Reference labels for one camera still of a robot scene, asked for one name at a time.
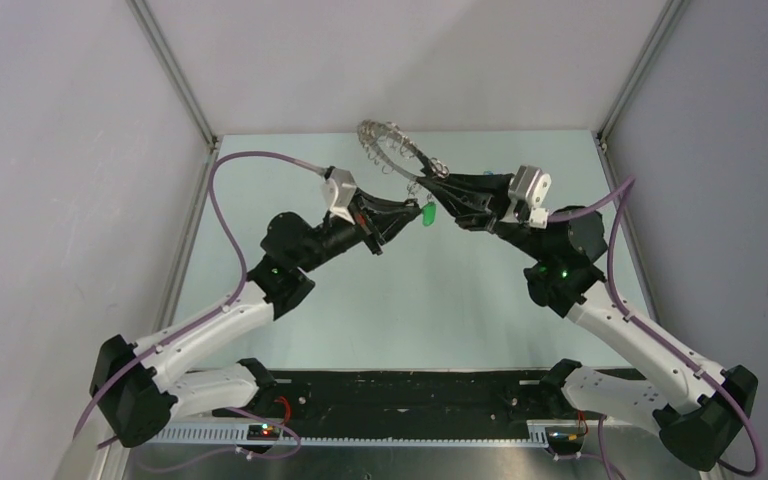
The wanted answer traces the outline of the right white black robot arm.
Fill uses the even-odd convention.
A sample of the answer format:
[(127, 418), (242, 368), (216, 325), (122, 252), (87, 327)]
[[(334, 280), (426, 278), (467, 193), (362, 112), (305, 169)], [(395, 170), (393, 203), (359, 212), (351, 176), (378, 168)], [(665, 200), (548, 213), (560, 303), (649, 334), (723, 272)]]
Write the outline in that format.
[(547, 211), (551, 179), (536, 169), (418, 182), (460, 228), (488, 232), (531, 257), (524, 276), (532, 301), (595, 335), (639, 373), (626, 380), (562, 360), (540, 392), (549, 415), (599, 413), (652, 433), (693, 469), (724, 465), (731, 443), (751, 429), (758, 378), (694, 351), (619, 293), (613, 265), (598, 266), (614, 259), (618, 236), (599, 204)]

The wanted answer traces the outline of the green key tag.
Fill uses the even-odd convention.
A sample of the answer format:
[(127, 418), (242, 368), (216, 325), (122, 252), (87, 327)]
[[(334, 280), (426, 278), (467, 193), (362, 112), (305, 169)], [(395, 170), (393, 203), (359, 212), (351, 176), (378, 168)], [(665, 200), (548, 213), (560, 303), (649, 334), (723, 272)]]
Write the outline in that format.
[(430, 227), (436, 220), (437, 205), (435, 202), (426, 203), (421, 209), (421, 223), (424, 227)]

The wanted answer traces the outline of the metal disc with keyrings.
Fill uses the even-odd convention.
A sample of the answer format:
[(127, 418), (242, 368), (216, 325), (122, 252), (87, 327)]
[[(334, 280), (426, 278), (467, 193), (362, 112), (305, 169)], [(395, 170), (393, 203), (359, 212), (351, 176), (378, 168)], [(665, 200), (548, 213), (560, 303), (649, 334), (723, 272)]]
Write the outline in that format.
[(372, 119), (357, 124), (356, 135), (367, 158), (385, 175), (398, 174), (406, 181), (409, 197), (419, 197), (420, 178), (446, 179), (450, 169), (424, 153), (397, 124)]

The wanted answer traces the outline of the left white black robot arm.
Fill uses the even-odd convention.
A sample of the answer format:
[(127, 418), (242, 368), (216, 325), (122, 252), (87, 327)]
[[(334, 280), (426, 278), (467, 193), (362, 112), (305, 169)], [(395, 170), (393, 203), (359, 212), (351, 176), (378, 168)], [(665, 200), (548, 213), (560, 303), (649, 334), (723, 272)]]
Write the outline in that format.
[(264, 416), (276, 403), (275, 381), (254, 358), (223, 369), (194, 366), (242, 335), (286, 315), (310, 294), (309, 273), (357, 246), (379, 255), (421, 214), (414, 198), (398, 202), (356, 191), (347, 217), (333, 213), (317, 226), (294, 212), (277, 214), (261, 241), (264, 252), (242, 284), (205, 313), (128, 342), (115, 335), (100, 347), (90, 394), (113, 431), (133, 448), (174, 418), (217, 409)]

